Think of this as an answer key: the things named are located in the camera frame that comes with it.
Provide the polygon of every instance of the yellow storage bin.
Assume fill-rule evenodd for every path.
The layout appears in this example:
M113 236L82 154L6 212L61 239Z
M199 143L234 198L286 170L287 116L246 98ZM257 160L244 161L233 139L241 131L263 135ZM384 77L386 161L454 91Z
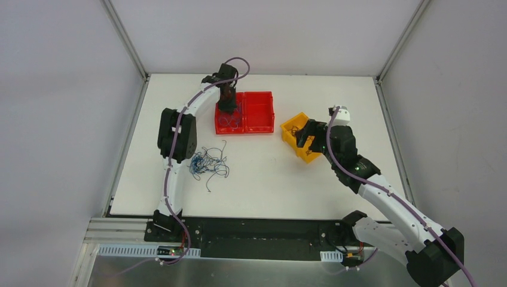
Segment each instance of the yellow storage bin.
M300 112L294 118L286 121L280 127L282 128L282 140L289 144L294 151L296 151L296 155L303 159L306 163L310 163L312 160L321 155L319 152L311 152L308 150L308 147L311 145L313 141L313 137L309 136L303 148L298 148L296 146L296 137L294 132L300 130L304 127L306 122L308 121L308 116L306 116L303 112Z

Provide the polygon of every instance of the gray wall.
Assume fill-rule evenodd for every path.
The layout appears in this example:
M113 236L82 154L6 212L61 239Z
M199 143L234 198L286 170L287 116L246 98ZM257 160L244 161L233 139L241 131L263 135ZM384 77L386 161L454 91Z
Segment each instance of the gray wall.
M0 4L0 286L66 286L141 78L100 1Z
M507 280L506 16L505 0L434 0L383 89L416 204L465 235L479 286Z
M113 0L152 73L377 75L420 0Z

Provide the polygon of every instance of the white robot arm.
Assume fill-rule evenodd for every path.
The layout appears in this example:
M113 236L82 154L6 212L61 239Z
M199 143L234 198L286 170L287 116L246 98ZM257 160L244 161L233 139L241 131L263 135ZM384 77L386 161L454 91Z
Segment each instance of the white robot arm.
M346 107L330 108L329 115L329 124L310 119L296 132L298 147L313 136L309 150L324 154L340 182L373 204L396 227L387 228L355 211L343 218L341 233L406 265L420 286L440 286L460 268L465 271L463 235L429 219L392 188L380 169L358 154L352 129L346 126L350 120Z
M200 91L203 91L202 94L190 105L188 106L182 106L179 109L176 110L177 113L181 113L183 111L183 108L188 107L183 112L184 115L190 115L193 116L194 119L201 118L201 114L204 113L208 108L211 106L215 106L215 104L220 100L220 88L218 87L211 87L204 90L207 86L209 86L209 83L203 83L201 84L200 90L197 91L199 93ZM183 175L185 174L182 172L182 167L185 168L190 164L190 159L185 158L182 161L178 163L178 160L175 160L174 158L171 158L169 160L169 157L165 157L163 159L163 165L164 165L164 173L166 173L169 166L171 166L171 169L169 171L169 178L170 181L164 181L162 186L162 195L160 202L158 204L158 211L166 216L171 216L171 213L169 212L169 208L166 205L165 198L167 197L171 209L174 211L175 214L179 214L182 210L182 193L178 191L183 190L183 182L184 178Z
M244 75L238 76L237 69L227 64L234 59L243 60L247 64L248 70ZM189 165L197 148L197 118L214 104L218 104L221 112L232 113L237 108L236 82L248 74L250 66L239 57L230 60L223 63L217 73L202 80L200 89L188 103L178 109L166 108L162 112L157 146L163 157L165 180L153 222L155 226L169 232L179 233L182 225L175 217L182 211L185 174L182 168Z

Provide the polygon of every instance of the tangled wire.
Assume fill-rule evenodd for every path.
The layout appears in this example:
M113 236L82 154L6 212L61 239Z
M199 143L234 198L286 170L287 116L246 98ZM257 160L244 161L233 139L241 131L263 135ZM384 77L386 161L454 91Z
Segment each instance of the tangled wire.
M291 131L291 135L292 135L293 137L296 137L296 132L297 132L297 131L299 131L299 130L300 130L300 128L299 128L299 127L297 127L297 126L292 126L292 128L290 129L290 131ZM309 137L306 139L306 141L311 141L311 142L313 142L313 138L314 138L314 136L309 136ZM309 149L308 149L308 150L306 151L306 155L310 155L310 154L311 154L311 150L309 150Z
M224 147L222 149L202 147L203 152L200 151L196 152L194 154L194 157L190 161L189 166L190 173L192 173L192 176L196 180L200 181L201 180L200 175L206 172L213 173L206 181L206 189L208 190L208 192L211 192L211 190L207 185L209 180L213 176L218 175L223 176L224 178L227 178L229 176L229 167L225 164L225 161L227 161L227 157L224 157L224 149L225 146L227 145L227 141L223 142ZM219 157L213 157L209 154L209 152L213 151L214 149L220 151Z

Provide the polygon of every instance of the white tabletop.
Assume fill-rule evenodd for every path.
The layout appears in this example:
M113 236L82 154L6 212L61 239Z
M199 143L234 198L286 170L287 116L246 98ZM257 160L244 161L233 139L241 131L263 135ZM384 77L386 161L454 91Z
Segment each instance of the white tabletop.
M129 147L111 207L113 215L152 215L161 196L164 170L157 148L160 114L194 95L205 75L154 74ZM341 219L361 210L386 220L373 205L343 186L320 156L306 164L282 141L280 125L304 112L329 121L328 108L347 106L359 153L379 167L402 191L389 136L372 78L249 75L238 91L272 91L275 130L267 135L217 136L214 108L197 119L198 150L222 147L228 178L185 177L183 214L229 218Z

